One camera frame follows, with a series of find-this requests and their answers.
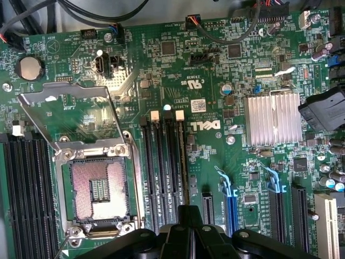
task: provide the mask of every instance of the chip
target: chip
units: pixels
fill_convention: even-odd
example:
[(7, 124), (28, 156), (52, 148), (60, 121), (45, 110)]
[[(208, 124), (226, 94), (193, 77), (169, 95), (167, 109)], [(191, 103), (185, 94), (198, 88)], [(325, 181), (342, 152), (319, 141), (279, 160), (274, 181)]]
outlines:
[(244, 204), (257, 203), (257, 196), (255, 194), (245, 194)]
[(293, 169), (295, 172), (308, 171), (308, 161), (306, 158), (295, 158), (293, 160)]
[(240, 58), (242, 56), (241, 45), (233, 44), (227, 46), (227, 53), (229, 55), (229, 58)]
[(162, 42), (162, 55), (175, 54), (175, 42)]

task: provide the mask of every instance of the capacitor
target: capacitor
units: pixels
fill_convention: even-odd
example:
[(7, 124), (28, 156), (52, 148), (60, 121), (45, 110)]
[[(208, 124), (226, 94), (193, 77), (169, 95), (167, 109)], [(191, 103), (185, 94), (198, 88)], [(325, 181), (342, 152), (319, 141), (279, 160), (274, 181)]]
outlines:
[(337, 192), (344, 192), (345, 185), (342, 182), (337, 182), (332, 189)]
[(314, 221), (318, 221), (320, 219), (320, 216), (317, 213), (311, 211), (310, 209), (308, 210), (308, 217)]
[(329, 173), (330, 171), (330, 166), (326, 163), (323, 163), (321, 166), (320, 166), (320, 171), (323, 172), (323, 173)]
[(326, 49), (322, 49), (312, 54), (312, 61), (319, 61), (321, 58), (324, 58), (328, 55), (329, 55), (329, 51)]
[(345, 147), (330, 147), (329, 151), (335, 155), (345, 155)]
[(333, 179), (330, 179), (324, 176), (319, 179), (319, 184), (321, 186), (326, 186), (327, 188), (332, 189), (335, 186), (335, 181)]
[(330, 146), (338, 146), (338, 147), (342, 147), (345, 145), (345, 141), (341, 140), (341, 139), (330, 139), (329, 140), (329, 145)]
[(280, 30), (280, 23), (276, 22), (271, 25), (271, 27), (268, 28), (267, 34), (272, 36), (276, 34)]
[(220, 94), (223, 95), (223, 96), (228, 96), (230, 93), (231, 93), (231, 85), (223, 85), (221, 88), (220, 88)]
[(312, 24), (317, 24), (320, 22), (320, 20), (321, 20), (321, 15), (319, 15), (318, 13), (316, 15), (313, 15), (310, 19)]
[(340, 174), (337, 172), (331, 172), (331, 173), (329, 173), (328, 177), (332, 178), (338, 182), (345, 182), (345, 174)]

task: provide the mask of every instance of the blue connector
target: blue connector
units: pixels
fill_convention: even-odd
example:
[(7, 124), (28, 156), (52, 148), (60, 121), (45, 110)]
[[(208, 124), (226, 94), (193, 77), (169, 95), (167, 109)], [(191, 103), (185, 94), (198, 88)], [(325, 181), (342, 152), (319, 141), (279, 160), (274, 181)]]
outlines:
[(222, 185), (222, 192), (224, 194), (224, 207), (226, 217), (226, 234), (231, 237), (232, 234), (239, 229), (238, 227), (238, 215), (237, 215), (237, 189), (234, 189), (231, 185), (229, 177), (223, 170), (220, 170), (215, 166), (217, 173), (224, 178)]
[(266, 188), (274, 193), (285, 193), (286, 185), (281, 185), (278, 173), (263, 164), (261, 166), (270, 172), (270, 180), (266, 182)]

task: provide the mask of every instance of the blue retention clip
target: blue retention clip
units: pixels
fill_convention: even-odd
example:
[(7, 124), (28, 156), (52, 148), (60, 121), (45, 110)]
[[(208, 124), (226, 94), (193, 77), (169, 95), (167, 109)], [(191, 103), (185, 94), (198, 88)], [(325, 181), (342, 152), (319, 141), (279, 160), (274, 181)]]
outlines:
[(274, 193), (285, 193), (286, 185), (281, 185), (278, 173), (263, 164), (261, 166), (270, 172), (270, 181), (266, 183), (267, 189)]

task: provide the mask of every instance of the pcie slot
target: pcie slot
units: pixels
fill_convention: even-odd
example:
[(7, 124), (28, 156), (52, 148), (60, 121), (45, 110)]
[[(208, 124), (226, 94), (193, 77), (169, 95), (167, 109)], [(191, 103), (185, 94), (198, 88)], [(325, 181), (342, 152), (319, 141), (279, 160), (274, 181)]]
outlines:
[(270, 196), (272, 238), (285, 243), (285, 216), (282, 193), (268, 192)]
[(318, 256), (321, 259), (339, 259), (339, 237), (336, 199), (324, 194), (314, 194)]
[(170, 215), (169, 215), (169, 202), (168, 202), (168, 184), (167, 184), (167, 172), (165, 169), (165, 162), (164, 162), (164, 150), (163, 150), (163, 132), (162, 132), (162, 125), (159, 122), (154, 123), (154, 138), (156, 140), (156, 149), (158, 154), (158, 167), (159, 167), (159, 174), (158, 174), (158, 184), (160, 185), (160, 193), (161, 201), (162, 201), (162, 210), (163, 210), (163, 222), (162, 224), (169, 224), (170, 223)]
[(215, 224), (215, 212), (213, 210), (213, 197), (210, 193), (203, 193), (203, 212), (204, 212), (204, 224)]
[(226, 234), (231, 237), (238, 230), (237, 198), (224, 196)]
[(172, 187), (172, 198), (173, 198), (173, 207), (176, 212), (174, 222), (176, 222), (177, 207), (180, 205), (180, 197), (178, 191), (178, 167), (177, 167), (177, 158), (176, 158), (176, 146), (175, 146), (175, 128), (174, 122), (172, 119), (165, 118), (165, 133), (167, 135), (167, 145), (168, 145), (168, 167), (169, 167), (169, 179), (171, 179)]
[(147, 188), (149, 191), (149, 207), (151, 214), (151, 226), (156, 234), (159, 234), (159, 222), (158, 222), (158, 205), (156, 196), (156, 184), (155, 184), (155, 172), (154, 163), (152, 157), (152, 139), (151, 139), (151, 126), (143, 118), (141, 121), (141, 128), (143, 133), (144, 149), (146, 151), (146, 168), (148, 173)]
[(187, 150), (185, 146), (184, 138), (184, 122), (177, 122), (178, 132), (178, 147), (180, 150), (180, 165), (181, 165), (181, 178), (182, 178), (182, 190), (185, 204), (189, 204), (189, 187), (188, 187), (188, 165), (187, 165)]
[(59, 242), (48, 146), (14, 140), (3, 147), (16, 258), (52, 258)]
[(291, 187), (295, 247), (309, 252), (307, 191), (300, 185)]

